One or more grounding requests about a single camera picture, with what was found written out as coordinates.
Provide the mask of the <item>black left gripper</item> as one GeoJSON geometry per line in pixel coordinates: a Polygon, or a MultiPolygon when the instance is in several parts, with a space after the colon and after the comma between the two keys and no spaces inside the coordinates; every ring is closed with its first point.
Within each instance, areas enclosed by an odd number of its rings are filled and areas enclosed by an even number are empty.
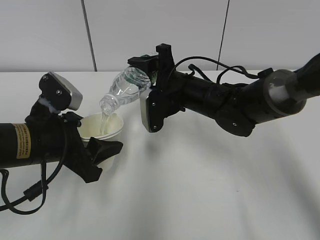
{"type": "Polygon", "coordinates": [[[60,114],[44,98],[38,99],[25,118],[31,138],[31,164],[60,162],[85,183],[98,181],[102,174],[98,165],[119,154],[123,143],[91,137],[84,145],[78,131],[80,120],[79,115],[70,111],[60,114]]]}

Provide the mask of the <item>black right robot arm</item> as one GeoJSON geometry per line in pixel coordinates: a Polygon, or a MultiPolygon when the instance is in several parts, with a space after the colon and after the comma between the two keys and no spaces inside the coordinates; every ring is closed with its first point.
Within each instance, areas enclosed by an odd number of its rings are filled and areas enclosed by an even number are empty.
{"type": "Polygon", "coordinates": [[[267,68],[251,74],[241,65],[224,66],[225,73],[236,72],[251,83],[222,82],[222,73],[212,81],[194,64],[189,73],[180,72],[171,46],[165,43],[156,47],[156,55],[127,62],[156,76],[155,84],[140,96],[142,123],[150,133],[160,131],[166,118],[191,110],[215,120],[232,135],[248,137],[256,125],[295,115],[320,94],[318,55],[297,70],[267,68]]]}

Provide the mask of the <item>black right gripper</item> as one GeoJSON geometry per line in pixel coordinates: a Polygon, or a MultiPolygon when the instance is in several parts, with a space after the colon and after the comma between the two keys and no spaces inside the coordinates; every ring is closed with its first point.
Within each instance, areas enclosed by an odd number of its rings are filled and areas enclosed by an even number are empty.
{"type": "Polygon", "coordinates": [[[177,77],[175,61],[172,54],[172,46],[161,43],[155,47],[155,55],[143,55],[131,57],[127,63],[145,72],[153,78],[154,85],[162,92],[164,107],[164,119],[179,112],[185,112],[186,108],[180,103],[179,97],[182,94],[183,84],[177,77]]]}

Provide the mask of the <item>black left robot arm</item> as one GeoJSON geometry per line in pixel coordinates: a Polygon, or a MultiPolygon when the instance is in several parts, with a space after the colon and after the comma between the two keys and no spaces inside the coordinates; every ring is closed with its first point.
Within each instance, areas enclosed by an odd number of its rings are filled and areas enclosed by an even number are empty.
{"type": "Polygon", "coordinates": [[[103,141],[94,137],[84,144],[78,128],[82,117],[72,111],[58,114],[36,102],[24,123],[1,123],[0,167],[2,169],[63,161],[63,165],[85,183],[99,180],[98,166],[119,154],[120,141],[103,141]]]}

